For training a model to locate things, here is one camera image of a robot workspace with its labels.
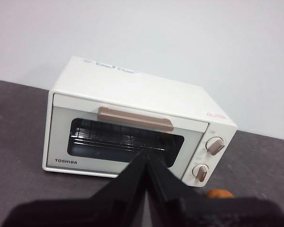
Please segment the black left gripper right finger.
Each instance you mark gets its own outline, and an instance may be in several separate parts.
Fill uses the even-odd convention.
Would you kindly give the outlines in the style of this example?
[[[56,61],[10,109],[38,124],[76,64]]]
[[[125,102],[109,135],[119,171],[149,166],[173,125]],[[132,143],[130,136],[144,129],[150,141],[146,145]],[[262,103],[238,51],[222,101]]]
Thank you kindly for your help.
[[[284,213],[269,200],[207,198],[185,185],[153,153],[145,153],[149,194],[169,227],[284,227]]]

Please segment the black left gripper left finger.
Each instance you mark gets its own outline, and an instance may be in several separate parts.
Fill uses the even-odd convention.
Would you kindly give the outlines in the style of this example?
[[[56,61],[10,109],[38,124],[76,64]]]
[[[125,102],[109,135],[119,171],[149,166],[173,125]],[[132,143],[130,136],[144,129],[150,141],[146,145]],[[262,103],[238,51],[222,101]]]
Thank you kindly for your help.
[[[128,227],[146,190],[147,152],[142,150],[122,171],[90,198],[37,200],[16,206],[4,227]]]

